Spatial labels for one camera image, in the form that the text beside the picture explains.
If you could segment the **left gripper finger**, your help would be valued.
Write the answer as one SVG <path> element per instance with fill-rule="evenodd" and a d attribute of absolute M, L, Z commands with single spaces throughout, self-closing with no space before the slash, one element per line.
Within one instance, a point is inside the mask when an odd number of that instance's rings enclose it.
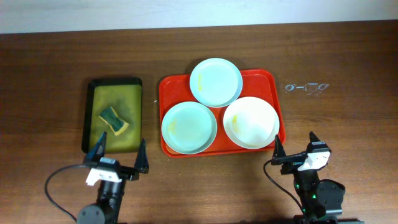
<path fill-rule="evenodd" d="M 104 132 L 97 143 L 85 156 L 85 163 L 97 163 L 105 154 L 107 132 Z"/>
<path fill-rule="evenodd" d="M 149 173 L 149 161 L 147 159 L 147 153 L 146 153 L 146 140 L 142 139 L 139 150 L 137 153 L 136 161 L 134 163 L 134 168 L 138 172 L 142 174 L 148 174 Z"/>

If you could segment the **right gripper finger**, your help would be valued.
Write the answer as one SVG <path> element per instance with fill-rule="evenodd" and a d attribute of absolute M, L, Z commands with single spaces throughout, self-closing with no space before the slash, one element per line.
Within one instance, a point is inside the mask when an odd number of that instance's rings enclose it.
<path fill-rule="evenodd" d="M 272 155 L 272 165 L 281 165 L 284 162 L 286 153 L 278 135 L 274 139 L 274 152 Z"/>
<path fill-rule="evenodd" d="M 311 145 L 311 146 L 325 145 L 325 142 L 321 141 L 313 131 L 310 131 L 309 139 L 310 139 L 309 145 Z"/>

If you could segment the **green and yellow sponge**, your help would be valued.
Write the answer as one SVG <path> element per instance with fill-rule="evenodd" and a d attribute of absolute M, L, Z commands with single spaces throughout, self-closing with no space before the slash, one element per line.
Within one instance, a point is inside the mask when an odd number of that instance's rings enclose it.
<path fill-rule="evenodd" d="M 111 128 L 115 136 L 119 136 L 129 127 L 129 123 L 121 119 L 112 106 L 105 108 L 98 117 Z"/>

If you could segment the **light green plate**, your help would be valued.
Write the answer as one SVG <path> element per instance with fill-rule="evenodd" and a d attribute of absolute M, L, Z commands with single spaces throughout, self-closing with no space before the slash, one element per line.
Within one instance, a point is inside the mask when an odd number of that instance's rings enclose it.
<path fill-rule="evenodd" d="M 171 107 L 161 123 L 161 134 L 173 151 L 192 155 L 208 149 L 218 125 L 212 111 L 201 103 L 185 101 Z"/>

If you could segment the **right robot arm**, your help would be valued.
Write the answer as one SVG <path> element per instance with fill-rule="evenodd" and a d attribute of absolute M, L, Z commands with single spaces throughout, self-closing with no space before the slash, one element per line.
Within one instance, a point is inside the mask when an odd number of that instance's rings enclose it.
<path fill-rule="evenodd" d="M 312 131 L 309 140 L 305 151 L 288 156 L 276 136 L 269 163 L 281 166 L 282 175 L 294 176 L 294 189 L 299 196 L 294 201 L 302 212 L 293 217 L 294 223 L 338 223 L 337 216 L 343 213 L 345 186 L 334 180 L 319 179 L 318 171 L 328 164 L 331 149 Z"/>

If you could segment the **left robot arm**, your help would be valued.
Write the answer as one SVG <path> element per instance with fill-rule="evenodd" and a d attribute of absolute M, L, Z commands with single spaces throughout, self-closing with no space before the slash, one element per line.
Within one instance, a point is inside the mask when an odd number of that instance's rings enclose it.
<path fill-rule="evenodd" d="M 126 182 L 138 180 L 141 174 L 149 172 L 144 139 L 140 143 L 134 165 L 128 167 L 105 157 L 106 137 L 107 133 L 103 133 L 83 160 L 83 164 L 90 169 L 86 184 L 93 186 L 100 182 L 100 185 L 96 202 L 80 210 L 77 224 L 117 223 Z"/>

